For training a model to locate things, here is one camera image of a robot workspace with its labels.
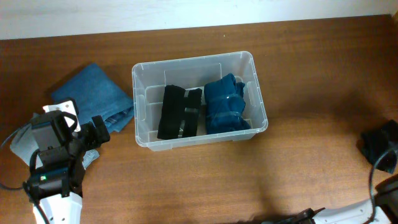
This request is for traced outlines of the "light blue jeans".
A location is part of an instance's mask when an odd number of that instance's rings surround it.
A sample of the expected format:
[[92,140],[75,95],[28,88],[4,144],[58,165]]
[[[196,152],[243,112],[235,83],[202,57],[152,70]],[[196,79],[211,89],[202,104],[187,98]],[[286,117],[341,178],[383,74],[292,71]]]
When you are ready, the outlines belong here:
[[[30,123],[24,125],[20,130],[18,130],[10,144],[11,151],[22,159],[28,166],[30,164],[32,154],[38,148],[39,147],[32,134]],[[83,156],[83,167],[86,169],[94,160],[99,158],[99,156],[100,154],[96,149],[86,151]]]

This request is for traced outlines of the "black taped clothing bundle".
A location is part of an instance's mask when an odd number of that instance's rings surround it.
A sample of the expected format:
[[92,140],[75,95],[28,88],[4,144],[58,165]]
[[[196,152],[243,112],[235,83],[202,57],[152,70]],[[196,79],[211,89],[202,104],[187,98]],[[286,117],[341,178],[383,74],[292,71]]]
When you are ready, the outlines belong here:
[[157,138],[169,140],[196,136],[201,95],[200,88],[186,90],[176,85],[167,85]]

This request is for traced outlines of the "blue taped clothing bundle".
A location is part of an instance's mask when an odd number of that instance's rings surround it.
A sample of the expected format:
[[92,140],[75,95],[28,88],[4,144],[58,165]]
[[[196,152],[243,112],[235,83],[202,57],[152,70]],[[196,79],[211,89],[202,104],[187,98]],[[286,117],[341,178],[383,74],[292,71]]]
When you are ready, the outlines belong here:
[[232,73],[204,86],[207,134],[243,131],[251,128],[243,118],[246,107],[244,87],[245,84],[237,82]]

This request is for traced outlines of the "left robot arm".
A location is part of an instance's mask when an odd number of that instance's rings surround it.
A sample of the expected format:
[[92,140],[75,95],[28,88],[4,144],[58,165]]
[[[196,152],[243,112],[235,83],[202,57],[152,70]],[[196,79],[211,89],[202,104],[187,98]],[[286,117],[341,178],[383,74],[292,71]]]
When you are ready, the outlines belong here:
[[75,131],[78,119],[64,111],[44,113],[30,121],[38,144],[22,184],[37,223],[79,224],[83,207],[83,157],[110,140],[101,116]]

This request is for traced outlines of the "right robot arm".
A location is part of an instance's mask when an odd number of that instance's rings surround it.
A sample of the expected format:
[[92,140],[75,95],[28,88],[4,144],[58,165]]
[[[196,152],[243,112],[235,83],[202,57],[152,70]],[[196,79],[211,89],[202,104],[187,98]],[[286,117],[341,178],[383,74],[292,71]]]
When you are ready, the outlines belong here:
[[376,186],[376,190],[376,212],[372,222],[369,221],[372,215],[370,199],[346,207],[323,209],[312,218],[313,222],[315,224],[397,224],[397,175],[381,182]]

